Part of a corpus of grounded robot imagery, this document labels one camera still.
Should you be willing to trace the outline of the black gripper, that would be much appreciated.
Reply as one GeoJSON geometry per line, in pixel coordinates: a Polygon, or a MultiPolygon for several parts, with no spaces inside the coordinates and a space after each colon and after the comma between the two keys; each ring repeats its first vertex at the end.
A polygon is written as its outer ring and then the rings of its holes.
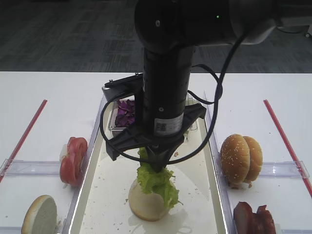
{"type": "Polygon", "coordinates": [[[160,172],[167,166],[175,150],[183,143],[183,134],[198,118],[203,119],[205,114],[206,108],[199,103],[186,106],[180,132],[171,136],[154,136],[135,122],[116,137],[105,138],[106,152],[113,161],[120,155],[130,160],[144,161],[144,158],[128,155],[125,151],[146,147],[148,160],[152,162],[150,163],[152,169],[155,172],[160,172]]]}

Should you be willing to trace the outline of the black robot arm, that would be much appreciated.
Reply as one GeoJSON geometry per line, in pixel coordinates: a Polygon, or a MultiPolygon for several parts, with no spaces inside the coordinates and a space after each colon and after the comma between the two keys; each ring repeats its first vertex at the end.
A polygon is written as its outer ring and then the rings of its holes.
{"type": "Polygon", "coordinates": [[[142,74],[110,81],[103,87],[107,101],[134,96],[135,121],[106,139],[112,160],[127,150],[145,147],[144,162],[160,171],[184,133],[206,113],[204,100],[186,105],[194,49],[232,45],[219,76],[212,105],[218,106],[222,82],[236,49],[261,43],[276,27],[312,22],[309,0],[140,0],[135,8],[136,33],[144,46],[142,74]]]}

